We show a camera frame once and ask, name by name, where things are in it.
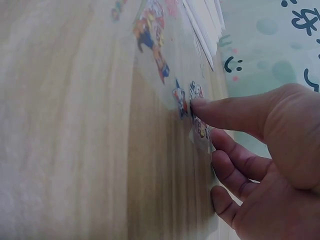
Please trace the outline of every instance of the wooden floor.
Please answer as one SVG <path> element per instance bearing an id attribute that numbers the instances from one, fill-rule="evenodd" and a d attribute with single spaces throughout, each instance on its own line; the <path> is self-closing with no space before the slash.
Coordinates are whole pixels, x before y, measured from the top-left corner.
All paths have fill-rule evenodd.
<path id="1" fill-rule="evenodd" d="M 210 155 L 124 57 L 111 4 L 0 0 L 0 239 L 225 240 Z M 226 96 L 221 67 L 206 78 Z"/>

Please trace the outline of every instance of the smiley face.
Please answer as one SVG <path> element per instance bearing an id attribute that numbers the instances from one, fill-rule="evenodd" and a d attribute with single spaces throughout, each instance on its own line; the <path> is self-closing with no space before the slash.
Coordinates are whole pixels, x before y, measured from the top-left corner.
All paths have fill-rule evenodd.
<path id="1" fill-rule="evenodd" d="M 226 61 L 225 61 L 225 63 L 224 63 L 224 70 L 227 72 L 227 73 L 232 73 L 232 70 L 229 68 L 229 63 L 232 61 L 234 59 L 234 57 L 233 56 L 231 56 L 231 57 L 229 57 Z M 238 66 L 237 68 L 236 68 L 236 70 L 238 71 L 238 72 L 240 72 L 241 70 L 242 70 L 242 67 L 240 67 L 240 66 Z"/>

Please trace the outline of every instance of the hand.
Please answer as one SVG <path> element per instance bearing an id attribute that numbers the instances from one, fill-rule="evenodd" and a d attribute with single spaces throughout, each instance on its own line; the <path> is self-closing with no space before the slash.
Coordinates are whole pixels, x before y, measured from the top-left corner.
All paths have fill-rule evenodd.
<path id="1" fill-rule="evenodd" d="M 220 186 L 211 197 L 239 237 L 320 239 L 320 94 L 289 84 L 256 96 L 197 99 L 192 109 L 218 128 L 211 133 L 212 166 L 243 204 Z M 219 129 L 251 134 L 267 145 L 272 159 L 249 152 Z"/>

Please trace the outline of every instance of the cartoon character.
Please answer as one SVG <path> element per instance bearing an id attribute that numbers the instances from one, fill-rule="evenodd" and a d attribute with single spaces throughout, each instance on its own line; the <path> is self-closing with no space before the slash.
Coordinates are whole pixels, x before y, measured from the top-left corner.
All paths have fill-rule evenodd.
<path id="1" fill-rule="evenodd" d="M 172 91 L 172 95 L 178 104 L 178 111 L 180 119 L 184 119 L 184 116 L 188 117 L 188 105 L 186 102 L 186 93 L 180 88 L 178 79 L 175 79 L 176 88 Z"/>
<path id="2" fill-rule="evenodd" d="M 115 2 L 115 8 L 111 10 L 111 17 L 112 19 L 117 22 L 120 18 L 120 13 L 124 10 L 124 5 L 127 3 L 128 0 L 118 0 Z"/>
<path id="3" fill-rule="evenodd" d="M 117 11 L 117 9 L 113 8 L 113 9 L 111 10 L 111 17 L 112 17 L 112 19 L 113 19 L 115 22 L 119 21 L 119 18 L 120 18 L 120 13 L 119 13 L 119 11 Z"/>
<path id="4" fill-rule="evenodd" d="M 137 39 L 138 49 L 143 53 L 142 44 L 152 50 L 158 73 L 163 84 L 170 74 L 170 68 L 161 53 L 164 45 L 163 29 L 165 27 L 164 11 L 158 1 L 148 1 L 140 19 L 135 22 L 133 33 Z"/>
<path id="5" fill-rule="evenodd" d="M 194 94 L 195 94 L 195 98 L 200 98 L 200 99 L 204 98 L 204 95 L 202 93 L 202 88 L 199 84 L 195 86 Z"/>
<path id="6" fill-rule="evenodd" d="M 200 135 L 200 137 L 203 139 L 204 137 L 206 137 L 207 139 L 209 139 L 209 130 L 208 130 L 208 126 L 201 121 L 199 118 L 196 118 L 194 120 L 194 129 L 195 131 Z"/>
<path id="7" fill-rule="evenodd" d="M 163 84 L 165 84 L 165 78 L 169 77 L 170 68 L 166 63 L 165 58 L 162 56 L 160 48 L 156 45 L 153 46 L 153 57 L 158 67 L 158 73 Z"/>

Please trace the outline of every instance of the teal circle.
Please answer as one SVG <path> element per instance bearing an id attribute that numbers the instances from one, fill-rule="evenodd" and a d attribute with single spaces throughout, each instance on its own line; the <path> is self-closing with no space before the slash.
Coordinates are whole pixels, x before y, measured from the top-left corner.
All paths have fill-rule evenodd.
<path id="1" fill-rule="evenodd" d="M 269 63 L 267 61 L 258 61 L 258 63 L 256 64 L 256 67 L 260 70 L 265 70 L 267 68 L 269 68 Z"/>
<path id="2" fill-rule="evenodd" d="M 290 44 L 290 47 L 291 47 L 292 49 L 294 49 L 294 50 L 300 50 L 300 49 L 302 49 L 302 45 L 301 45 L 300 43 L 298 43 L 298 42 L 292 42 L 292 43 Z"/>
<path id="3" fill-rule="evenodd" d="M 274 20 L 264 17 L 256 22 L 256 29 L 264 35 L 274 35 L 278 32 L 278 24 Z"/>
<path id="4" fill-rule="evenodd" d="M 263 53 L 263 51 L 262 51 L 261 49 L 258 49 L 258 48 L 254 49 L 253 52 L 254 52 L 255 54 L 258 54 L 258 55 L 260 55 L 260 54 Z"/>
<path id="5" fill-rule="evenodd" d="M 282 84 L 296 83 L 297 76 L 291 63 L 288 61 L 278 61 L 272 67 L 272 75 Z"/>

